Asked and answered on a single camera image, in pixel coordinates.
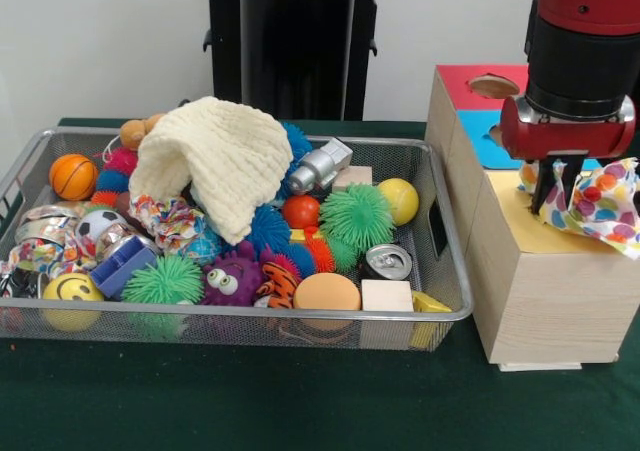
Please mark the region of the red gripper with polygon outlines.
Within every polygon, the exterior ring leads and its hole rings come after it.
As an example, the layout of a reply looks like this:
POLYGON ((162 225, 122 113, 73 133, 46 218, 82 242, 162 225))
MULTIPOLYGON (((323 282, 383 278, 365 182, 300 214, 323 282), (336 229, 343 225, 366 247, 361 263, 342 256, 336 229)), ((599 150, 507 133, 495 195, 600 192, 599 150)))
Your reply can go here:
MULTIPOLYGON (((554 160, 549 156, 613 158, 621 155, 635 134, 636 113, 630 97, 612 117, 599 121, 571 121, 550 117, 532 108, 525 97, 507 98, 502 106, 500 130, 502 144, 513 159, 540 160, 533 193, 533 214, 553 189, 556 178, 554 160)), ((569 208, 573 190, 581 173, 580 160, 563 160, 561 181, 565 207, 569 208)))

